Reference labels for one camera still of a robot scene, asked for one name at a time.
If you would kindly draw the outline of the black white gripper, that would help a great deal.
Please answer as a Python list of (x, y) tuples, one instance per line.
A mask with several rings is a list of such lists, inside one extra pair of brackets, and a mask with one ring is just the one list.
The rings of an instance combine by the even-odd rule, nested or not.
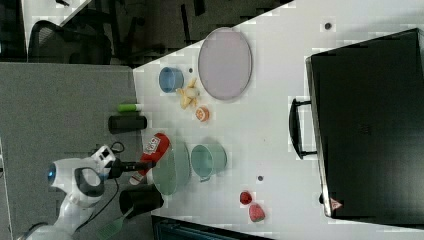
[[(117, 153), (117, 150), (103, 145), (91, 154), (91, 158), (96, 164), (96, 172), (101, 179), (119, 178), (127, 171), (127, 165), (116, 156)], [(130, 162), (128, 169), (131, 171), (149, 171), (155, 166), (155, 162)]]

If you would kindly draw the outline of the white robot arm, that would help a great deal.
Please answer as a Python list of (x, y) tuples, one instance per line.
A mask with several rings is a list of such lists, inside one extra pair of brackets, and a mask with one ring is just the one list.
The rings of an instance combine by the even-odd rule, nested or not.
[(54, 161), (48, 170), (49, 185), (65, 193), (59, 215), (53, 224), (36, 224), (18, 240), (73, 240), (79, 227), (94, 214), (105, 193), (105, 181), (119, 178), (123, 172), (150, 170), (153, 162), (122, 162), (118, 150), (101, 146), (86, 158)]

